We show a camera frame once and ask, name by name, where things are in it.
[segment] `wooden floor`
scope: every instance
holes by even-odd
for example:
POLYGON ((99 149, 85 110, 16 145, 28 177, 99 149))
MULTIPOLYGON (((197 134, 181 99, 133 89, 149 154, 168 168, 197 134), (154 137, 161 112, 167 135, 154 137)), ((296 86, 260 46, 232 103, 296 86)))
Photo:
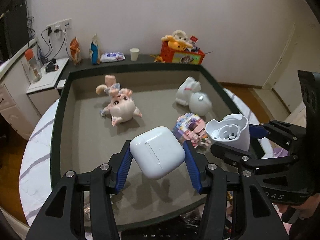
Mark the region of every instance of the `wooden floor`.
POLYGON ((26 145, 27 141, 11 127, 8 144, 0 142, 0 206, 25 224, 27 221, 19 195, 19 174, 26 145))
MULTIPOLYGON (((260 122, 268 122, 269 116, 252 94, 251 89, 226 86, 227 89, 236 94, 253 111, 260 122)), ((19 196, 19 173, 24 149, 27 141, 16 131, 10 128, 9 143, 3 146, 0 144, 0 206, 12 216, 27 224, 19 196)))

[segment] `marble pattern tablecloth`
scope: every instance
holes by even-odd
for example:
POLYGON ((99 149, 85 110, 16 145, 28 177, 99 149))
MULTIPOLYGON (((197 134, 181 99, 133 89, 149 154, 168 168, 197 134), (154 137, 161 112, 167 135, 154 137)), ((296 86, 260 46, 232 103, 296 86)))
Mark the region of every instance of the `marble pattern tablecloth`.
MULTIPOLYGON (((242 114, 251 124, 259 124, 257 117, 249 107, 231 91, 225 89, 242 114)), ((50 149, 53 122, 58 107, 57 100, 39 120, 30 136, 25 149, 20 168, 19 191, 23 212, 28 224, 31 226, 43 203, 51 193, 50 179, 50 149)), ((266 156, 272 156, 272 147, 268 139, 260 140, 266 156)), ((91 233, 86 233, 88 240, 91 233)))

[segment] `pink cat doll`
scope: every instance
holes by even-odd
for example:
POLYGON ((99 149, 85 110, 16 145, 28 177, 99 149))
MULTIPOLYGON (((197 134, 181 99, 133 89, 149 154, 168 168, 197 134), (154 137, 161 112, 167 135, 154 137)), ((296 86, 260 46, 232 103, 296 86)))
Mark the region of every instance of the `pink cat doll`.
POLYGON ((127 88, 120 89, 120 84, 116 83, 116 77, 111 75, 105 76, 105 85, 99 85, 96 88, 96 93, 100 94, 102 91, 110 96, 111 103, 101 110, 101 116, 111 114, 112 126, 121 122, 129 121, 134 115, 142 117, 142 114, 134 104, 131 98, 132 90, 127 88))

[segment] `white sphere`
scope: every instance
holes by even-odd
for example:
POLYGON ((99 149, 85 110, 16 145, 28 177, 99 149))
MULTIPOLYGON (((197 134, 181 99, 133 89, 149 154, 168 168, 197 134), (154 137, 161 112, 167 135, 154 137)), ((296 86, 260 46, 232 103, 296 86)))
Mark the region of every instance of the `white sphere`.
POLYGON ((194 93, 189 102, 189 109, 194 114, 199 116, 206 115, 212 108, 212 103, 209 100, 207 94, 196 92, 194 93))

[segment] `wet wipes package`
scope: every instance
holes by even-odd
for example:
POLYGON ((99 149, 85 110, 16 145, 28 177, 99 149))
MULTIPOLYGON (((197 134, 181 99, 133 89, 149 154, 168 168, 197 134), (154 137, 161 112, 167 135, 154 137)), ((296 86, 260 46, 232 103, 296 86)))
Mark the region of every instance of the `wet wipes package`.
POLYGON ((101 62, 113 62, 124 60, 125 56, 121 52, 110 52, 101 55, 101 62))

